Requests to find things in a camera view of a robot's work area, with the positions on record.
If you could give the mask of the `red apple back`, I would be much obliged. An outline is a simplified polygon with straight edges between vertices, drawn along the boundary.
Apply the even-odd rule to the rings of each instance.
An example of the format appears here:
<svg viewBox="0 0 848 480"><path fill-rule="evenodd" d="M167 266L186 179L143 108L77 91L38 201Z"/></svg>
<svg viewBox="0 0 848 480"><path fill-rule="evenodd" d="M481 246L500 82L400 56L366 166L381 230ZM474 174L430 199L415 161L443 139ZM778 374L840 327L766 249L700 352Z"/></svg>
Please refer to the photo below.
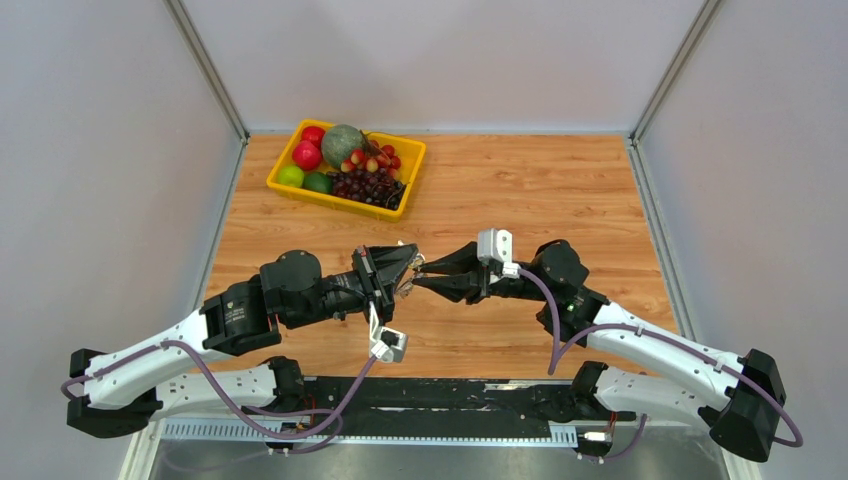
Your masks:
<svg viewBox="0 0 848 480"><path fill-rule="evenodd" d="M316 148L320 149L326 130L323 127L316 125L306 126L300 135L302 141L307 141Z"/></svg>

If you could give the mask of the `yellow plastic tray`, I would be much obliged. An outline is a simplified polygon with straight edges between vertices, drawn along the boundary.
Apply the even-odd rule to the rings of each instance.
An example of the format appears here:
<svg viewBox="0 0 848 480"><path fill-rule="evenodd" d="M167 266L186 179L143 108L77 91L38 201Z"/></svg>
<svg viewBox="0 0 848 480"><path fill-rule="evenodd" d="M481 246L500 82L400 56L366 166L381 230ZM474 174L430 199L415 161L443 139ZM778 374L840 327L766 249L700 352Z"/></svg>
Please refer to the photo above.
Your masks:
<svg viewBox="0 0 848 480"><path fill-rule="evenodd" d="M417 140L307 119L266 185L290 199L397 222L425 152Z"/></svg>

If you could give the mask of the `red lychee cluster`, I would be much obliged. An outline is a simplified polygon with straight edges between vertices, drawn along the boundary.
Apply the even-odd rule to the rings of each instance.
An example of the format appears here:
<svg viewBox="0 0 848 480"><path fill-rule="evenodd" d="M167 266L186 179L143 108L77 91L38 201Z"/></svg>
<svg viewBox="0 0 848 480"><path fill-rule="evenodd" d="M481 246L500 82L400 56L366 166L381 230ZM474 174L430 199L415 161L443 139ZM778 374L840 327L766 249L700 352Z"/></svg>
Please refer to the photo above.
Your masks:
<svg viewBox="0 0 848 480"><path fill-rule="evenodd" d="M380 145L376 141L369 140L363 150L354 150L350 157L341 164L339 170L342 173L354 171L380 173L399 180L401 166L402 161L392 145Z"/></svg>

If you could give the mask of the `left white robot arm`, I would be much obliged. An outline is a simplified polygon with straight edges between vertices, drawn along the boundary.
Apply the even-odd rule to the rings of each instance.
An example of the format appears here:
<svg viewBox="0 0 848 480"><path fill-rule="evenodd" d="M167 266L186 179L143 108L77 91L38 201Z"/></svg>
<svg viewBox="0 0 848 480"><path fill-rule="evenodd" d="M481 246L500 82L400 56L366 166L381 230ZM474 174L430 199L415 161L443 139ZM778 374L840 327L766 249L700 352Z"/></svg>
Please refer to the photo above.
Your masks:
<svg viewBox="0 0 848 480"><path fill-rule="evenodd" d="M286 252L159 334L114 353L74 352L62 386L66 422L96 438L115 438L188 412L303 411L306 388L294 360L275 357L216 374L209 364L277 345L286 329L357 313L369 326L370 362L400 362L408 338L388 322L398 286L418 257L413 244L360 246L350 271L325 276L311 253Z"/></svg>

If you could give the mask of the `green melon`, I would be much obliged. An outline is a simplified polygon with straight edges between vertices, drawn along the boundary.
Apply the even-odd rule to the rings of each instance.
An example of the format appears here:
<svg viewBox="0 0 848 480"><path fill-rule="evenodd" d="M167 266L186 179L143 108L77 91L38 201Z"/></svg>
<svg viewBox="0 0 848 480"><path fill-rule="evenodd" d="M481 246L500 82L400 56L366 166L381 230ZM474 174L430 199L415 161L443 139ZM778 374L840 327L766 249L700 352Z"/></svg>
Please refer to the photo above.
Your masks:
<svg viewBox="0 0 848 480"><path fill-rule="evenodd" d="M337 124L326 130L321 141L324 161L332 168L339 169L356 149L363 150L367 138L354 126Z"/></svg>

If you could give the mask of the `light green lime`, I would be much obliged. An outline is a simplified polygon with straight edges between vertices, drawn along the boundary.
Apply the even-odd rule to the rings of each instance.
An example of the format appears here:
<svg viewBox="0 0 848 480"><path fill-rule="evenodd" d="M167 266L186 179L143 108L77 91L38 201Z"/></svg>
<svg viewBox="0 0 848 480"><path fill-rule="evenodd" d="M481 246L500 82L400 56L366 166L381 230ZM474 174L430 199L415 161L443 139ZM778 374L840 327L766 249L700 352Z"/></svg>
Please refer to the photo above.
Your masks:
<svg viewBox="0 0 848 480"><path fill-rule="evenodd" d="M291 187L301 188L304 184L306 173L297 165L286 165L279 169L276 175L278 184Z"/></svg>

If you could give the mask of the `red apple front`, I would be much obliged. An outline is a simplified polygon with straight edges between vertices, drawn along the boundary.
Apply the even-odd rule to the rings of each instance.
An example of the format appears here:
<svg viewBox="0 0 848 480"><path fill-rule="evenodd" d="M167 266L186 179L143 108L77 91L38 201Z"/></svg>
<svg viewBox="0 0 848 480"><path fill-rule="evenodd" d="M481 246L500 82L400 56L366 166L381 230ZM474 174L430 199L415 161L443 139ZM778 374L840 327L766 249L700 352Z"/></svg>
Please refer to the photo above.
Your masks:
<svg viewBox="0 0 848 480"><path fill-rule="evenodd" d="M323 163L322 151L308 140L300 141L292 152L293 163L303 171L313 171Z"/></svg>

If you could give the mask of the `large silver keyring with clips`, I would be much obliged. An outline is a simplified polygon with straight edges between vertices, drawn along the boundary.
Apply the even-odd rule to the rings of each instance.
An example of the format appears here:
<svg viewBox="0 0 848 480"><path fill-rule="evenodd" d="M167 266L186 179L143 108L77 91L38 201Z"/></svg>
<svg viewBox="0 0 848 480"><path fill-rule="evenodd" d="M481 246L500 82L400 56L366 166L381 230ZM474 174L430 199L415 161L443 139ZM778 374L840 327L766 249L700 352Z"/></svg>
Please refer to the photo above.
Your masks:
<svg viewBox="0 0 848 480"><path fill-rule="evenodd" d="M407 265L406 272L402 277L402 281L395 289L395 295L401 299L408 297L414 288L413 280L421 278L424 273L421 272L421 266L426 262L426 257L418 251Z"/></svg>

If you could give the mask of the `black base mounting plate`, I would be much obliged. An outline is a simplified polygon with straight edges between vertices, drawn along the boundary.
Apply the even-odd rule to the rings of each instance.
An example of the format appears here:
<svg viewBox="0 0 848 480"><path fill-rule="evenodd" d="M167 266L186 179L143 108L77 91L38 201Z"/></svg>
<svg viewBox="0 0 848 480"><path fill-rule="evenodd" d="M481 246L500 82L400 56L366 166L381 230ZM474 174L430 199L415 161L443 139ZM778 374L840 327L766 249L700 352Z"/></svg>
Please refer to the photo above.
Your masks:
<svg viewBox="0 0 848 480"><path fill-rule="evenodd" d="M239 405L253 415L294 413L310 426L339 412L327 430L345 439L399 443L509 443L554 440L558 425L597 422L602 432L618 421L633 421L632 412L614 414L569 382L308 377L288 381L270 404Z"/></svg>

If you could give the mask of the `aluminium frame rail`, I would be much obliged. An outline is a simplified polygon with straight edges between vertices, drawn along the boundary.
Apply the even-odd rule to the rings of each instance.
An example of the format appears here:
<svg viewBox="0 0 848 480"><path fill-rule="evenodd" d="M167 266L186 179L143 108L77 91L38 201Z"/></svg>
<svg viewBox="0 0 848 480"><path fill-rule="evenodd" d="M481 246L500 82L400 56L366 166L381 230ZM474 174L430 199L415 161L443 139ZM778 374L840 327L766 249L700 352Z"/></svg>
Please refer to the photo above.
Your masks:
<svg viewBox="0 0 848 480"><path fill-rule="evenodd" d="M334 409L352 377L306 377L299 403L285 408ZM163 420L161 438L282 442L263 437L223 410L193 410ZM351 444L577 447L594 425L637 420L613 415L588 395L572 393L569 381L365 378L342 413L335 441Z"/></svg>

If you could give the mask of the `red apple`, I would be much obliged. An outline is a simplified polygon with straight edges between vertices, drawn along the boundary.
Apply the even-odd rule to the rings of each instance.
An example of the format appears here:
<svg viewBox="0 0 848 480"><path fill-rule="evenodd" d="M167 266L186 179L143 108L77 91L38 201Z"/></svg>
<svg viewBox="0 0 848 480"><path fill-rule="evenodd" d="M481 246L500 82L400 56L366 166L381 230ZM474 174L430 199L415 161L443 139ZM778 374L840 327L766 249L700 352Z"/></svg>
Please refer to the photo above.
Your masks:
<svg viewBox="0 0 848 480"><path fill-rule="evenodd" d="M326 130L323 127L316 125L306 126L300 135L302 141L307 141L316 148L320 149Z"/></svg>
<svg viewBox="0 0 848 480"><path fill-rule="evenodd" d="M322 151L308 140L300 141L292 152L293 163L303 171L313 171L323 163Z"/></svg>

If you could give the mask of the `dark green lime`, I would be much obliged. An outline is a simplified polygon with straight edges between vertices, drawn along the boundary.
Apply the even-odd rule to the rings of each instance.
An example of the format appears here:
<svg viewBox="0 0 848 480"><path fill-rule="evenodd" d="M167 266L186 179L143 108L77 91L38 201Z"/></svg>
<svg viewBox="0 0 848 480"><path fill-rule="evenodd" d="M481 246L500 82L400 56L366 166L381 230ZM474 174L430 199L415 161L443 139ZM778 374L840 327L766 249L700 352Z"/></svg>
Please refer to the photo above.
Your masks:
<svg viewBox="0 0 848 480"><path fill-rule="evenodd" d="M310 172L305 175L302 187L311 192L331 195L334 189L334 182L325 173Z"/></svg>

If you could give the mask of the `purple grape bunch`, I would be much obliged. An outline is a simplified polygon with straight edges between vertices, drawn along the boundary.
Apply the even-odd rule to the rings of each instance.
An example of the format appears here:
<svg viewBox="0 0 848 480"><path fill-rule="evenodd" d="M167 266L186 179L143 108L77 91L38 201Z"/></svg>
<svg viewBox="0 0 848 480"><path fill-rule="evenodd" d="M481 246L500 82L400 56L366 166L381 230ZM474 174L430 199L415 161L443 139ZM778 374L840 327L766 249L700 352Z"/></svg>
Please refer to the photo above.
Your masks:
<svg viewBox="0 0 848 480"><path fill-rule="evenodd" d="M396 170L385 168L327 174L332 195L392 211L399 209L406 192L406 185L396 175Z"/></svg>

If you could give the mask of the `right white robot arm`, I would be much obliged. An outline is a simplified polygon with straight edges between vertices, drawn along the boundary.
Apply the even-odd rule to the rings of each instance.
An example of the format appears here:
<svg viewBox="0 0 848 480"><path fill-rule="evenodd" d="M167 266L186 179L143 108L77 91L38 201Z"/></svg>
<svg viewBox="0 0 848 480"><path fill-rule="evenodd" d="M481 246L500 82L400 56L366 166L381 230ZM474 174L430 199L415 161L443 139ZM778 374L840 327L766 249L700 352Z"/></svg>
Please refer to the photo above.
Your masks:
<svg viewBox="0 0 848 480"><path fill-rule="evenodd" d="M414 285L454 303L490 297L543 302L537 320L551 334L548 371L575 346L604 351L651 372L640 377L585 362L573 377L571 403L584 417L633 412L706 432L724 450L758 463L774 445L803 439L787 415L776 360L752 349L715 349L639 318L585 284L589 270L565 240L540 246L529 262L513 257L512 236L490 229L476 241L416 269Z"/></svg>

